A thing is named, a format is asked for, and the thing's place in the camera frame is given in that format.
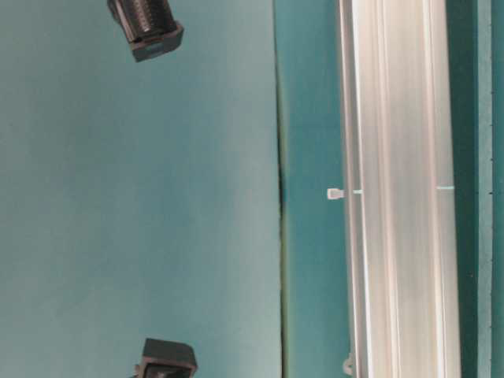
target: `white clip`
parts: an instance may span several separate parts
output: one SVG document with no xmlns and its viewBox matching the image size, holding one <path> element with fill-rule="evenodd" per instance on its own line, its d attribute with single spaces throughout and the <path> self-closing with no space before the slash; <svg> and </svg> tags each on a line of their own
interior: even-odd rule
<svg viewBox="0 0 504 378">
<path fill-rule="evenodd" d="M 328 199 L 331 201 L 335 199 L 345 198 L 345 191 L 338 189 L 337 187 L 330 187 L 328 189 Z"/>
<path fill-rule="evenodd" d="M 350 352 L 348 358 L 343 361 L 343 372 L 348 376 L 354 376 L 354 356 Z"/>
</svg>

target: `white plastic tab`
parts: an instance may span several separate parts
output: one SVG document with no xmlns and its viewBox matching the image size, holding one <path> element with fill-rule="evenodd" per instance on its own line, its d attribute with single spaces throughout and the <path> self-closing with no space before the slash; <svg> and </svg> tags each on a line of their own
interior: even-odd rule
<svg viewBox="0 0 504 378">
<path fill-rule="evenodd" d="M 338 189 L 337 187 L 330 187 L 328 189 L 328 199 L 331 201 L 335 199 L 345 198 L 345 191 Z"/>
</svg>

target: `teal surface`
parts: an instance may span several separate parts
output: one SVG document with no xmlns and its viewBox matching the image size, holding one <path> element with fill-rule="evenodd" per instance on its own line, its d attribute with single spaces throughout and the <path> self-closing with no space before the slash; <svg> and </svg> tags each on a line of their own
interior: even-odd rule
<svg viewBox="0 0 504 378">
<path fill-rule="evenodd" d="M 476 7 L 447 0 L 462 376 L 477 375 L 477 80 Z"/>
<path fill-rule="evenodd" d="M 126 378 L 147 336 L 280 376 L 272 3 L 172 7 L 136 64 L 105 0 L 0 2 L 2 377 Z"/>
<path fill-rule="evenodd" d="M 504 376 L 504 2 L 492 2 L 494 77 L 494 281 L 492 377 Z"/>
<path fill-rule="evenodd" d="M 478 376 L 491 376 L 493 153 L 491 0 L 477 1 Z"/>
<path fill-rule="evenodd" d="M 284 376 L 344 377 L 350 351 L 335 2 L 276 0 Z"/>
</svg>

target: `teal backdrop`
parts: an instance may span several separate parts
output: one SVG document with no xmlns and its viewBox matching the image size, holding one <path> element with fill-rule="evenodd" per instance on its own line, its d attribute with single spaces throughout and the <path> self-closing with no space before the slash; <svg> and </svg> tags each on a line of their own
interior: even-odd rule
<svg viewBox="0 0 504 378">
<path fill-rule="evenodd" d="M 280 376 L 270 0 L 171 1 L 136 64 L 105 0 L 0 2 L 0 376 Z"/>
<path fill-rule="evenodd" d="M 276 0 L 288 378 L 345 377 L 350 351 L 335 1 Z"/>
<path fill-rule="evenodd" d="M 504 376 L 504 3 L 492 2 L 494 84 L 494 282 L 492 378 Z"/>
</svg>

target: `aluminum rail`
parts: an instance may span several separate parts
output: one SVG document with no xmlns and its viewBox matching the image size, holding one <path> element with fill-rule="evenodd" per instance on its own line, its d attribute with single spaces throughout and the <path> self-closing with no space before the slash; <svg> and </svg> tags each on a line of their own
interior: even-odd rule
<svg viewBox="0 0 504 378">
<path fill-rule="evenodd" d="M 443 0 L 340 0 L 356 378 L 459 378 Z"/>
</svg>

